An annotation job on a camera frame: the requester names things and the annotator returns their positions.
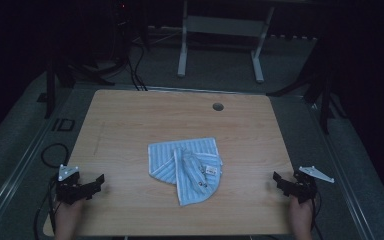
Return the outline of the person's right hand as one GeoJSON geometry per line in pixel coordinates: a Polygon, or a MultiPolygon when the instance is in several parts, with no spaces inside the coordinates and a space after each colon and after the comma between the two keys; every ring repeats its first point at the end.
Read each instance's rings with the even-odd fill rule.
{"type": "Polygon", "coordinates": [[[294,231],[310,230],[313,220],[313,204],[311,200],[300,203],[291,195],[289,205],[289,222],[294,231]]]}

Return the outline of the white desk frame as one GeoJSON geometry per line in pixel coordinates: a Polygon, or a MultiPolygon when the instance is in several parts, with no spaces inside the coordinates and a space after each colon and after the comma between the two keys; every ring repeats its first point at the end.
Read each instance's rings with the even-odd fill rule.
{"type": "Polygon", "coordinates": [[[187,36],[189,33],[257,37],[258,44],[256,48],[250,52],[250,56],[255,80],[257,83],[262,83],[264,81],[264,76],[260,63],[260,54],[274,12],[275,8],[270,7],[264,21],[196,16],[188,13],[188,0],[183,0],[182,41],[177,75],[179,77],[184,77],[186,75],[188,57],[187,36]]]}

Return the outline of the black metal stand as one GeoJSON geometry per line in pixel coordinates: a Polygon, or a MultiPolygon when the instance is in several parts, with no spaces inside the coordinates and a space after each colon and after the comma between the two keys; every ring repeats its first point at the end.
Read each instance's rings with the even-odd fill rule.
{"type": "Polygon", "coordinates": [[[308,84],[309,87],[303,95],[303,100],[307,104],[315,104],[318,99],[321,99],[319,124],[323,132],[328,134],[330,104],[337,108],[337,105],[331,99],[336,73],[337,66],[329,41],[326,37],[320,37],[297,79],[280,90],[267,93],[267,96],[280,97],[308,84]]]}
{"type": "Polygon", "coordinates": [[[114,83],[103,79],[106,74],[114,73],[122,67],[121,64],[116,64],[112,67],[92,71],[83,65],[77,64],[68,58],[50,59],[46,64],[46,92],[44,99],[46,102],[45,118],[49,119],[55,109],[56,92],[55,92],[55,77],[72,86],[74,80],[68,73],[69,69],[74,69],[83,74],[87,79],[92,80],[100,85],[113,86],[114,83]]]}

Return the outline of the dark equipment rack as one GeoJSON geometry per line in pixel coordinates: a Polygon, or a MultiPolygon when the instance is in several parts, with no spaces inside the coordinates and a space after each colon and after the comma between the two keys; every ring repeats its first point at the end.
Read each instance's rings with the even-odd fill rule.
{"type": "Polygon", "coordinates": [[[116,59],[125,64],[131,49],[131,20],[125,0],[112,0],[112,16],[115,24],[116,59]]]}

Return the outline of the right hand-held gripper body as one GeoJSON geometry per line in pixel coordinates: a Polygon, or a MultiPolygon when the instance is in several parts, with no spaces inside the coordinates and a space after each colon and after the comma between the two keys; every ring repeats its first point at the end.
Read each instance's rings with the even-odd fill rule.
{"type": "Polygon", "coordinates": [[[298,190],[294,196],[298,198],[299,203],[314,199],[318,193],[315,180],[323,180],[329,183],[334,183],[335,179],[329,177],[325,173],[318,170],[315,166],[302,167],[300,166],[295,172],[294,177],[297,180],[296,186],[298,190]]]}

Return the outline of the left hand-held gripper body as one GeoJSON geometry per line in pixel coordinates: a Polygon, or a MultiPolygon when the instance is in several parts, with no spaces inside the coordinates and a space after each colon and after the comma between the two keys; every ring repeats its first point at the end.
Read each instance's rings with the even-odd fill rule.
{"type": "Polygon", "coordinates": [[[86,199],[86,192],[78,183],[80,179],[79,167],[69,167],[61,164],[57,176],[57,200],[72,205],[74,202],[86,199]]]}

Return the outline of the blue striped towel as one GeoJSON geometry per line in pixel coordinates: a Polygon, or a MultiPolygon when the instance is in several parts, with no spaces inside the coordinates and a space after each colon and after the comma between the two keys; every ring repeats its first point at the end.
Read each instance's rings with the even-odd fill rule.
{"type": "Polygon", "coordinates": [[[148,173],[174,185],[180,206],[209,199],[217,190],[223,162],[214,138],[198,138],[148,145],[148,173]]]}

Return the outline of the person's left hand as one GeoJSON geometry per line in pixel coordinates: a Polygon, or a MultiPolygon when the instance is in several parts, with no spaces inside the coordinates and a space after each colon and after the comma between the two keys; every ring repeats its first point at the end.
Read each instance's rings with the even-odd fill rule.
{"type": "Polygon", "coordinates": [[[55,212],[56,229],[74,230],[80,221],[83,206],[83,199],[75,201],[73,204],[58,202],[55,212]]]}

